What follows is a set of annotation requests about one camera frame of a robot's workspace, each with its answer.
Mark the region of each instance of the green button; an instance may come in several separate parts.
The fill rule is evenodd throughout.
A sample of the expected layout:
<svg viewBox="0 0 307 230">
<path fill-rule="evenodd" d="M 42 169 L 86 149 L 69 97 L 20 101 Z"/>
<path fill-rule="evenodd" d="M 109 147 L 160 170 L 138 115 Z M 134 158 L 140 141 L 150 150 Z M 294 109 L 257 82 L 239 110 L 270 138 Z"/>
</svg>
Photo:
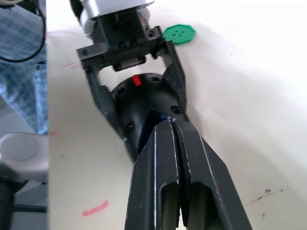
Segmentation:
<svg viewBox="0 0 307 230">
<path fill-rule="evenodd" d="M 175 45 L 181 45 L 192 41 L 196 31 L 190 25 L 177 24 L 166 28 L 163 36 L 167 41 L 173 41 Z"/>
</svg>

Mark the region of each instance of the black cable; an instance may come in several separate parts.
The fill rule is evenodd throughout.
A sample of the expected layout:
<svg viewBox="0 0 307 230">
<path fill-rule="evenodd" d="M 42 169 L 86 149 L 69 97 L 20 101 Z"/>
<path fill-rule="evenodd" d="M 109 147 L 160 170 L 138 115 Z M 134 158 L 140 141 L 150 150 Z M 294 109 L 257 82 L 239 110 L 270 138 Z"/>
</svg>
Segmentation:
<svg viewBox="0 0 307 230">
<path fill-rule="evenodd" d="M 43 21 L 43 37 L 42 37 L 42 41 L 41 41 L 39 48 L 32 55 L 28 56 L 27 58 L 23 58 L 23 59 L 20 59 L 20 60 L 14 60 L 14 59 L 8 59 L 8 58 L 5 58 L 5 57 L 2 57 L 0 55 L 1 60 L 7 61 L 7 62 L 13 62 L 13 63 L 25 62 L 25 61 L 28 61 L 28 60 L 34 58 L 44 47 L 45 38 L 46 38 L 46 20 L 45 20 L 44 14 L 43 14 L 42 10 L 40 9 L 38 3 L 36 1 L 34 1 L 34 4 L 35 4 L 35 7 L 38 10 L 39 16 L 42 18 L 42 21 Z"/>
</svg>

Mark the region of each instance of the person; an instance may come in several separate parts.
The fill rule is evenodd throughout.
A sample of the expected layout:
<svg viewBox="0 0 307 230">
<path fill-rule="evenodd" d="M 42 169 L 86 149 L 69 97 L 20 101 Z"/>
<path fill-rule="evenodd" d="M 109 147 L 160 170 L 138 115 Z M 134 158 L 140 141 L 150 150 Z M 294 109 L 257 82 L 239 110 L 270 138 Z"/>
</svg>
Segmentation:
<svg viewBox="0 0 307 230">
<path fill-rule="evenodd" d="M 18 5 L 0 8 L 0 56 L 28 57 L 39 48 L 42 36 L 41 17 Z M 26 62 L 0 59 L 0 95 L 36 133 L 48 133 L 46 44 Z"/>
</svg>

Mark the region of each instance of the floor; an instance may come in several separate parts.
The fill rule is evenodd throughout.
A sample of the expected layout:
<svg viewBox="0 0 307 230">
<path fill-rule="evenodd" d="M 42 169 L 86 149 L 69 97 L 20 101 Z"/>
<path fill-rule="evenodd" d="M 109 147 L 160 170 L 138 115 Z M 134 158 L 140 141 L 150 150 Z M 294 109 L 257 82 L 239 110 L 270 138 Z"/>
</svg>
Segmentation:
<svg viewBox="0 0 307 230">
<path fill-rule="evenodd" d="M 0 98 L 0 138 L 12 132 L 33 132 L 32 129 Z M 17 204 L 47 205 L 47 188 L 29 182 L 16 195 Z M 15 213 L 11 230 L 47 230 L 47 215 Z"/>
</svg>

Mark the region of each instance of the red ink mark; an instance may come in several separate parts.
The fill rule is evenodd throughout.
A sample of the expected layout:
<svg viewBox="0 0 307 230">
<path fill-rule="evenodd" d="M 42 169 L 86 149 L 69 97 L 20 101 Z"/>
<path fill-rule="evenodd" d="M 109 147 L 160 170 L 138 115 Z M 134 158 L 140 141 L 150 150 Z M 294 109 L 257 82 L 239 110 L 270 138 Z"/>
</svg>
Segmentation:
<svg viewBox="0 0 307 230">
<path fill-rule="evenodd" d="M 136 86 L 140 86 L 140 85 L 142 84 L 142 83 L 141 83 L 141 80 L 140 80 L 140 78 L 139 78 L 138 75 L 133 75 L 133 76 L 132 76 L 132 79 L 133 79 L 134 84 L 135 84 Z"/>
<path fill-rule="evenodd" d="M 79 65 L 76 65 L 76 66 L 73 66 L 72 68 L 76 68 L 76 67 L 78 67 L 78 66 L 80 66 L 81 64 L 79 64 Z"/>
<path fill-rule="evenodd" d="M 72 62 L 72 63 L 69 63 L 69 64 L 62 66 L 62 67 L 70 66 L 70 65 L 75 64 L 75 63 L 77 63 L 77 62 Z"/>
<path fill-rule="evenodd" d="M 98 207 L 94 207 L 94 208 L 92 208 L 92 209 L 90 209 L 90 210 L 84 211 L 84 212 L 83 212 L 83 216 L 84 216 L 84 217 L 87 217 L 87 216 L 92 215 L 92 214 L 94 214 L 94 213 L 96 213 L 96 212 L 102 211 L 102 210 L 104 210 L 106 207 L 109 207 L 109 205 L 110 205 L 110 204 L 109 204 L 109 201 L 108 201 L 108 200 L 105 200 L 104 203 L 103 203 L 102 205 L 100 205 L 100 206 L 98 206 Z"/>
</svg>

